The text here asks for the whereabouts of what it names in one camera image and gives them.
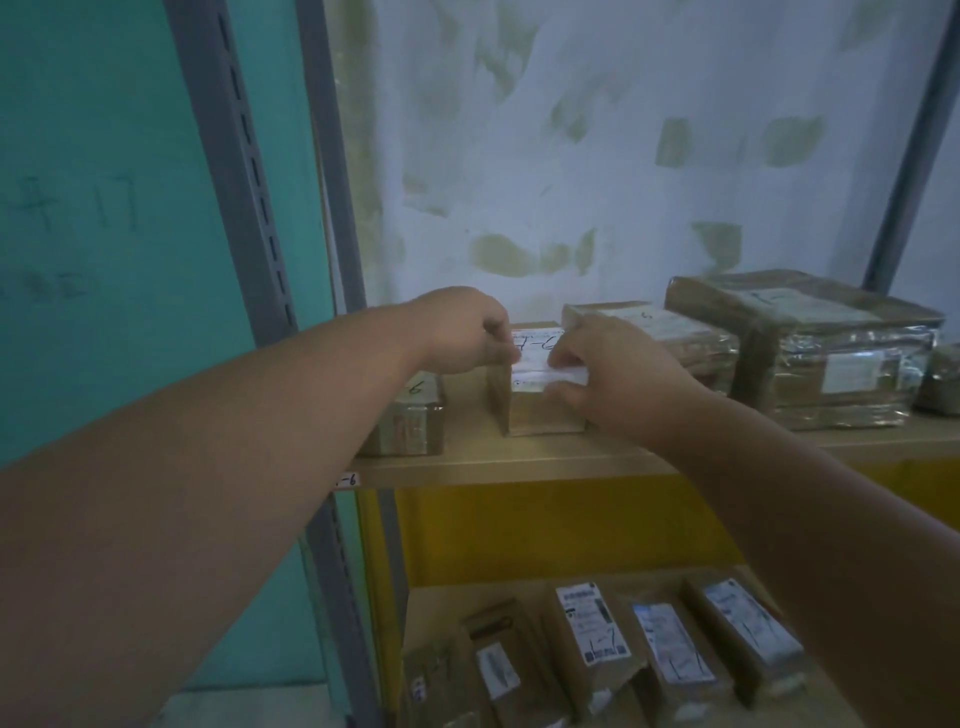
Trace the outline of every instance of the shelf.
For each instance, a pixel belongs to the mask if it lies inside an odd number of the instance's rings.
[[[444,378],[444,454],[357,458],[362,488],[576,480],[672,473],[656,455],[596,428],[575,435],[504,437],[490,410],[482,370]],[[960,419],[914,415],[904,427],[804,435],[853,463],[960,456]]]
[[[691,570],[671,569],[641,573],[605,575],[603,578],[621,587],[670,587]],[[740,568],[745,581],[766,596],[762,585],[745,568]],[[407,602],[407,623],[403,637],[403,653],[452,636],[461,619],[511,597],[519,599],[531,616],[541,614],[546,593],[546,580],[504,581],[489,584],[466,584],[448,587],[424,587],[410,593]],[[540,629],[540,620],[534,619]],[[631,714],[611,715],[610,708],[588,726],[643,726],[646,722],[634,715],[632,700],[619,700],[616,706]],[[763,710],[736,709],[717,715],[703,723],[703,728],[857,728],[862,722],[822,672],[815,672],[803,698],[787,700]]]

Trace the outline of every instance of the white wall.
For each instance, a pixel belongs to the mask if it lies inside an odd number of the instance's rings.
[[[947,314],[944,341],[960,341],[960,113],[954,109],[891,293]]]
[[[902,5],[331,0],[369,302],[469,284],[540,320],[680,273],[859,282],[949,8]]]

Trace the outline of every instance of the cardboard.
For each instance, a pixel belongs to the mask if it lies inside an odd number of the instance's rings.
[[[960,343],[933,350],[915,404],[941,415],[960,415]]]
[[[566,728],[572,723],[570,704],[518,601],[464,619],[460,639],[500,728]]]
[[[576,327],[589,313],[614,316],[642,328],[705,387],[724,395],[730,393],[740,342],[729,331],[646,301],[568,303],[562,317],[564,328]]]
[[[813,661],[782,617],[735,571],[690,575],[681,597],[713,641],[744,704],[804,692]]]
[[[444,383],[417,372],[387,407],[357,453],[366,457],[439,455],[444,451]]]
[[[623,627],[633,616],[602,583],[583,580],[547,585],[543,629],[579,720],[600,715],[646,665]]]
[[[730,711],[730,673],[679,596],[658,591],[621,598],[635,614],[625,632],[628,644],[647,655],[633,686],[650,725],[687,725]]]
[[[453,640],[441,640],[403,657],[410,728],[484,728],[486,699],[471,684]]]
[[[586,370],[582,367],[574,368],[574,372],[546,366],[549,350],[560,339],[559,328],[555,322],[513,326],[514,342],[521,348],[522,358],[512,367],[487,367],[492,406],[507,435],[583,432],[587,428],[584,418],[542,392],[549,379],[581,377],[586,382]]]
[[[944,320],[787,270],[676,277],[666,307],[739,336],[732,397],[796,430],[902,425]]]

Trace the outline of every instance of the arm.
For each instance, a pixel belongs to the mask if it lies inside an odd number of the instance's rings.
[[[554,394],[693,481],[865,720],[956,723],[960,534],[710,392],[626,322],[587,317],[552,352],[579,361],[589,385]]]
[[[0,472],[0,724],[149,716],[410,376],[515,355],[499,303],[436,291],[241,356]]]

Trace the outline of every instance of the brown paper package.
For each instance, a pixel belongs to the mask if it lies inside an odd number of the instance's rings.
[[[556,322],[515,324],[521,328],[558,328]],[[547,398],[543,392],[514,392],[511,384],[513,368],[506,365],[487,367],[487,388],[497,419],[507,435],[545,435],[583,432],[587,421],[559,400]]]
[[[621,595],[624,604],[634,606],[669,605],[683,625],[688,644],[696,649],[700,666],[705,666],[712,679],[698,682],[680,682],[676,671],[669,672],[654,653],[644,629],[636,616],[628,622],[624,633],[631,649],[646,654],[647,667],[633,681],[636,695],[647,721],[655,728],[687,725],[733,709],[733,680],[696,620],[687,611],[680,597],[672,591],[641,592]]]
[[[941,415],[960,415],[960,343],[933,350],[915,404]]]
[[[543,628],[579,720],[600,714],[646,665],[645,653],[633,651],[623,638],[623,627],[633,616],[622,601],[607,592],[602,582],[583,580],[551,583],[546,590]],[[591,640],[589,655],[577,641],[575,624],[582,625],[582,641],[589,638],[591,627],[602,627],[604,639]]]
[[[790,637],[796,638],[783,624],[780,615],[763,603],[732,570],[704,570],[684,579],[681,587],[684,603],[700,622],[730,670],[740,700],[754,707],[758,703],[803,693],[807,678],[815,668],[813,661],[802,651],[770,654],[764,659],[704,593],[704,589],[725,581],[738,584],[761,610],[765,610],[766,615],[758,614],[759,617],[764,621],[769,618],[782,626]]]
[[[732,396],[795,430],[902,425],[944,319],[788,270],[676,277],[666,307],[739,336]]]
[[[659,317],[656,326],[645,326],[642,316],[666,313],[678,319],[664,322]],[[564,328],[574,328],[588,313],[600,313],[625,319],[643,328],[673,354],[690,374],[708,389],[729,394],[733,383],[740,342],[729,331],[695,322],[683,314],[667,312],[646,301],[620,303],[582,303],[564,306],[561,319]]]
[[[518,601],[464,619],[460,639],[500,728],[565,728],[572,723],[570,704]]]
[[[439,455],[444,451],[444,382],[419,372],[380,416],[357,453],[364,457]]]
[[[486,696],[469,679],[453,640],[429,644],[403,657],[410,728],[485,728]]]

